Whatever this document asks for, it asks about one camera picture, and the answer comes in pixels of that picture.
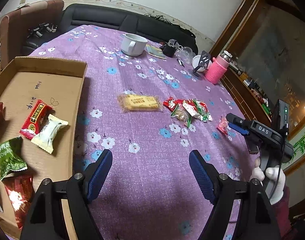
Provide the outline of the white gloved right hand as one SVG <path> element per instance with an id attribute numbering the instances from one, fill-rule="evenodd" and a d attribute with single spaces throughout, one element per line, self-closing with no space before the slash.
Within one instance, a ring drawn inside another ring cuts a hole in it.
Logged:
<path id="1" fill-rule="evenodd" d="M 270 203 L 271 205 L 274 205 L 278 203 L 284 195 L 283 190 L 285 186 L 285 174 L 279 169 L 278 165 L 276 167 L 267 168 L 264 173 L 259 167 L 260 164 L 261 159 L 258 157 L 255 159 L 255 164 L 250 179 L 256 178 L 262 183 L 265 178 L 268 178 L 270 181 L 274 182 L 276 189 L 274 194 L 270 197 Z"/>

